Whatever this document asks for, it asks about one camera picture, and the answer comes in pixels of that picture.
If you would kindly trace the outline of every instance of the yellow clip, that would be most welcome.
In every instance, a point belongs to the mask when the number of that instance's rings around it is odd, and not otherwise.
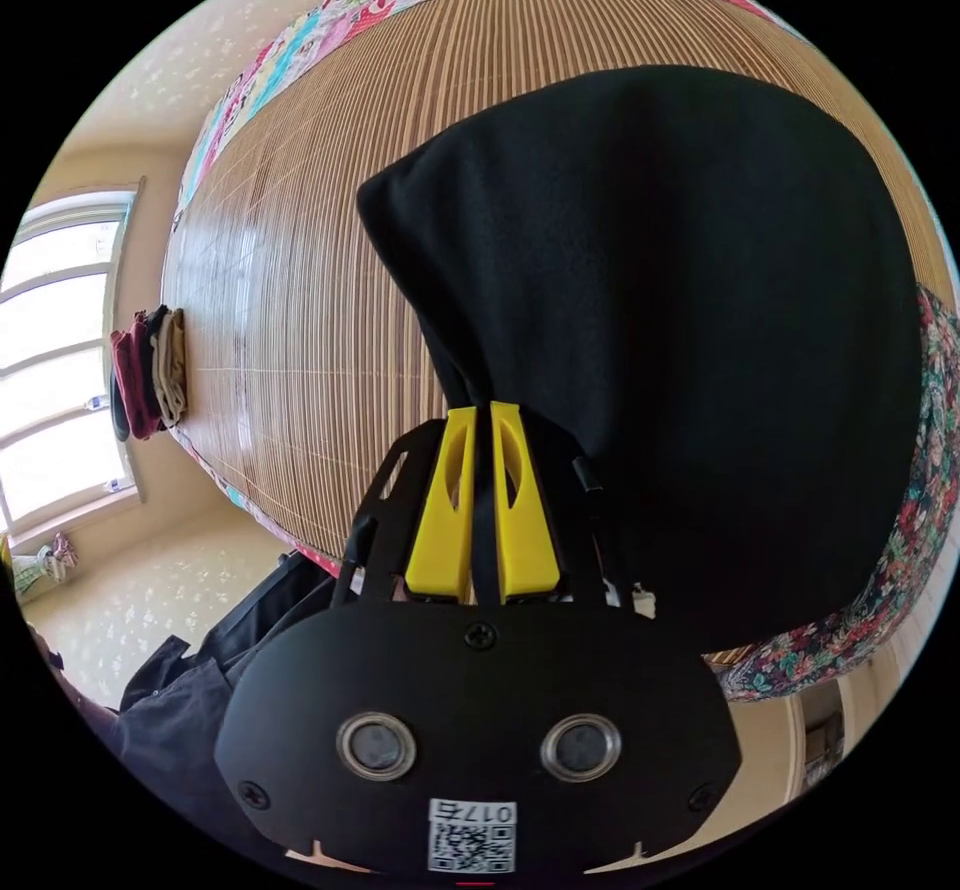
[[[451,410],[404,575],[417,596],[467,601],[476,439],[477,408]]]
[[[494,507],[500,599],[550,593],[560,582],[560,568],[550,539],[533,460],[520,419],[512,403],[491,403],[493,422]],[[513,503],[507,476],[516,490]]]

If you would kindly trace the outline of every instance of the fisheye view circle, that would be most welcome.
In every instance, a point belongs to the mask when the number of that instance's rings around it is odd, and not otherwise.
[[[757,0],[206,0],[0,276],[24,640],[254,876],[732,846],[898,693],[958,489],[953,251]]]

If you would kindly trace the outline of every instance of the window frame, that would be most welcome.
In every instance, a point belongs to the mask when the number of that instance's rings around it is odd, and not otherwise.
[[[27,437],[43,433],[53,427],[69,423],[72,420],[79,419],[88,414],[109,414],[111,412],[109,375],[113,356],[110,347],[110,333],[114,328],[115,322],[117,276],[123,258],[126,237],[130,229],[130,221],[141,188],[142,181],[140,185],[132,187],[117,187],[78,193],[39,204],[24,214],[20,226],[17,228],[16,236],[10,245],[11,250],[27,240],[51,233],[55,230],[93,223],[116,223],[118,226],[116,234],[114,235],[110,256],[103,263],[68,267],[63,270],[54,271],[53,273],[30,278],[16,286],[0,291],[0,305],[2,305],[21,294],[64,280],[72,280],[85,276],[106,276],[103,293],[102,330],[99,337],[78,341],[68,346],[59,347],[56,350],[36,354],[26,360],[12,364],[7,368],[0,369],[0,380],[4,380],[23,370],[48,363],[60,357],[99,349],[103,362],[104,389],[101,395],[106,395],[107,400],[104,405],[98,409],[88,410],[84,406],[72,407],[51,414],[49,417],[35,420],[5,436],[0,436],[0,451],[19,443]],[[82,511],[85,508],[98,505],[104,501],[105,498],[113,496],[118,491],[132,491],[139,496],[136,474],[127,448],[118,440],[117,449],[119,451],[123,472],[122,474],[118,474],[119,482],[115,489],[109,489],[102,485],[88,487],[52,501],[29,513],[25,513],[15,520],[11,519],[6,492],[3,488],[2,480],[0,480],[0,515],[2,515],[3,521],[6,524],[5,532],[12,539],[26,537],[35,528],[66,518],[76,511]]]

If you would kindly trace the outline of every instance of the beige towel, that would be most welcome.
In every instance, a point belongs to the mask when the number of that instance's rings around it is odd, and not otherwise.
[[[160,416],[169,430],[187,409],[187,361],[183,333],[183,310],[163,318],[153,339],[153,383],[160,404]]]

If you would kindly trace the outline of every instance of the qr code label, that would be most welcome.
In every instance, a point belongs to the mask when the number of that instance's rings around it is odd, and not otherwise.
[[[430,801],[430,851],[434,873],[513,873],[517,843],[515,803]]]

